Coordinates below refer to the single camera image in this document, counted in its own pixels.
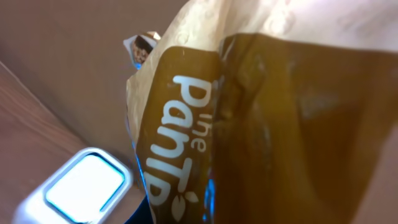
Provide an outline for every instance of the leaf logo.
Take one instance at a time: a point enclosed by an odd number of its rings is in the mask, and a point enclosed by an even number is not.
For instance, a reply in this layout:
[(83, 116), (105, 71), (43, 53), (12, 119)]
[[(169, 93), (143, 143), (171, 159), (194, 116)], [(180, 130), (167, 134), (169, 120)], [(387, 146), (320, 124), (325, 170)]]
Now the leaf logo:
[[(194, 192), (186, 192), (185, 199), (191, 203), (197, 203), (199, 201), (197, 195)], [(185, 212), (185, 199), (182, 195), (178, 198), (175, 196), (172, 202), (172, 215), (174, 219), (179, 222)]]

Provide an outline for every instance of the brown wall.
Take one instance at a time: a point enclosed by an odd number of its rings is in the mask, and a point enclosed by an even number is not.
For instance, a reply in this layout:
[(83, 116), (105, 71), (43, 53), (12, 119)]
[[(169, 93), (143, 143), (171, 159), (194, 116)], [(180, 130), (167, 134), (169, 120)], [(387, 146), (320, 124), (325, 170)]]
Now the brown wall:
[(92, 146), (132, 156), (123, 40), (162, 34), (186, 0), (3, 0), (0, 61)]

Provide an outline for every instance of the white device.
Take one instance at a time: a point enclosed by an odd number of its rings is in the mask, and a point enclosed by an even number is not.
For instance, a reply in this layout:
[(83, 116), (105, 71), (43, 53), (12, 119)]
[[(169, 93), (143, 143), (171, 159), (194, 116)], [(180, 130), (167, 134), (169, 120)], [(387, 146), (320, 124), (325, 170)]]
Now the white device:
[(102, 223), (131, 184), (125, 165), (102, 149), (86, 148), (18, 206), (13, 224)]

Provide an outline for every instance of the brown bag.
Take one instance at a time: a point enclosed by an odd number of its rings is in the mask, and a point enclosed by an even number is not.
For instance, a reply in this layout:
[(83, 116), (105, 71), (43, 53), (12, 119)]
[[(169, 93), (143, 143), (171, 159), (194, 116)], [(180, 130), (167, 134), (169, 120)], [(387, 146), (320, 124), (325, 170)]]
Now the brown bag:
[(188, 2), (127, 83), (157, 223), (366, 220), (396, 138), (395, 7)]

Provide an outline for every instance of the wooden surface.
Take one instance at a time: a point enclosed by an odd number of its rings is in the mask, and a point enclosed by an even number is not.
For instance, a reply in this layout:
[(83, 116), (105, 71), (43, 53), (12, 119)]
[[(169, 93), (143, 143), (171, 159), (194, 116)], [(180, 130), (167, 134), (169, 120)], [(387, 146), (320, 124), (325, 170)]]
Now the wooden surface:
[[(0, 224), (17, 205), (86, 144), (0, 65)], [(143, 198), (132, 189), (109, 217), (123, 223)]]
[(124, 119), (135, 70), (123, 40), (162, 34), (184, 2), (0, 1), (0, 61), (91, 146), (134, 162)]

